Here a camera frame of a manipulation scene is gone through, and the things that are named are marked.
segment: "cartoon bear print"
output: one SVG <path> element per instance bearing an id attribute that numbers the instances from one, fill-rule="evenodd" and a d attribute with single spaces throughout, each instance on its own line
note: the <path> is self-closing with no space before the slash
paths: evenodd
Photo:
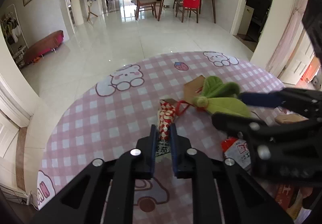
<path id="1" fill-rule="evenodd" d="M 127 65 L 116 72 L 113 72 L 103 81 L 96 85 L 96 92 L 99 96 L 110 96 L 115 90 L 125 91 L 131 86 L 137 87 L 144 83 L 143 73 L 138 65 Z"/>
<path id="2" fill-rule="evenodd" d="M 230 66 L 231 64 L 236 65 L 239 63 L 237 58 L 226 56 L 221 52 L 205 51 L 203 54 L 217 67 Z"/>

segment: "snack package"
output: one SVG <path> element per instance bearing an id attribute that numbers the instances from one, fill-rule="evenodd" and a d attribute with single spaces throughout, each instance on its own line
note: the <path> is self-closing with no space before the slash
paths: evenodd
<path id="1" fill-rule="evenodd" d="M 245 140 L 229 137 L 221 145 L 225 158 L 234 159 L 245 170 L 250 168 L 251 157 Z"/>
<path id="2" fill-rule="evenodd" d="M 175 106 L 172 100 L 160 100 L 160 108 L 158 110 L 158 130 L 159 130 L 159 139 L 169 140 L 169 126 L 174 122 L 176 118 Z"/>
<path id="3" fill-rule="evenodd" d="M 298 187 L 281 184 L 278 187 L 275 201 L 295 220 L 302 208 L 303 195 Z"/>

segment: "coat rack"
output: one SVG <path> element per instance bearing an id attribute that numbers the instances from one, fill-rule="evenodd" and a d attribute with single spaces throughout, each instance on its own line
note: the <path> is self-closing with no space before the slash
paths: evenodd
<path id="1" fill-rule="evenodd" d="M 89 6 L 89 5 L 87 5 L 88 6 L 88 16 L 87 16 L 87 21 L 89 21 L 89 19 L 90 19 L 90 15 L 92 14 L 92 15 L 94 15 L 94 16 L 96 16 L 96 17 L 98 17 L 98 15 L 96 15 L 96 14 L 94 14 L 93 12 L 91 12 L 91 7 Z"/>

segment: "blue gripper pad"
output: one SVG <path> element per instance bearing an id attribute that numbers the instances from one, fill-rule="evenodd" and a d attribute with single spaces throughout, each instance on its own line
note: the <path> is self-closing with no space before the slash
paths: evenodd
<path id="1" fill-rule="evenodd" d="M 277 92 L 254 93 L 243 92 L 238 98 L 249 106 L 276 108 L 281 105 L 283 99 L 277 95 Z"/>
<path id="2" fill-rule="evenodd" d="M 156 151 L 157 151 L 157 142 L 158 142 L 158 130 L 155 125 L 151 127 L 151 135 L 153 134 L 153 143 L 152 143 L 152 153 L 151 153 L 151 174 L 153 176 L 155 164 L 156 164 Z"/>
<path id="3" fill-rule="evenodd" d="M 170 151 L 171 151 L 171 158 L 172 158 L 172 169 L 174 175 L 177 176 L 178 174 L 178 153 L 177 153 L 177 129 L 174 123 L 170 125 Z"/>

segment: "white door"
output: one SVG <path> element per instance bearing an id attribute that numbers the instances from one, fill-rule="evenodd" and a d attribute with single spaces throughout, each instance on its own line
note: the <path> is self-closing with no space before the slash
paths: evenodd
<path id="1" fill-rule="evenodd" d="M 244 34 L 244 35 L 247 34 L 249 25 L 250 25 L 252 17 L 253 17 L 254 10 L 255 10 L 254 8 L 251 8 L 247 5 L 245 5 L 244 14 L 241 19 L 241 23 L 240 23 L 239 30 L 238 30 L 239 34 Z"/>
<path id="2" fill-rule="evenodd" d="M 0 157 L 4 157 L 18 130 L 19 127 L 7 119 L 4 113 L 0 111 Z"/>
<path id="3" fill-rule="evenodd" d="M 285 83 L 297 84 L 313 57 L 314 50 L 311 41 L 306 31 L 303 30 L 280 80 Z"/>

